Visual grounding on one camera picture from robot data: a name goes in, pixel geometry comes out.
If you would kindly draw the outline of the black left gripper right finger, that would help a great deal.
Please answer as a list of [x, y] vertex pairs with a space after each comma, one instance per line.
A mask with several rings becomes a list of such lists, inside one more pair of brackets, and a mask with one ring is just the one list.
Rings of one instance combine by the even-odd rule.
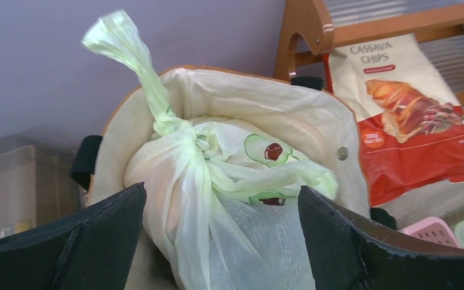
[[464, 249], [392, 230], [306, 185], [298, 211], [317, 289], [464, 289]]

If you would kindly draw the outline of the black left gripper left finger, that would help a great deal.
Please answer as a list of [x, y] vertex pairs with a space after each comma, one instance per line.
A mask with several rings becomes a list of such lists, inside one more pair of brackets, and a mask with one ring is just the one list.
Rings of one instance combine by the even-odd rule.
[[146, 196], [137, 183], [67, 217], [0, 239], [0, 289], [124, 289]]

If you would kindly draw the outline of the green plastic grocery bag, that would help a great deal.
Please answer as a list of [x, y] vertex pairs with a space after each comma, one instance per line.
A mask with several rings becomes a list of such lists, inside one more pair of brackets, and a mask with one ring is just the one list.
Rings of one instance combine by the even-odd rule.
[[218, 70], [159, 76], [124, 10], [82, 38], [138, 77], [140, 91], [109, 122], [91, 178], [91, 201], [142, 183], [143, 227], [127, 289], [147, 281], [154, 244], [179, 289], [314, 289], [298, 213], [303, 185], [335, 198], [335, 174], [288, 143], [302, 100], [290, 86]]

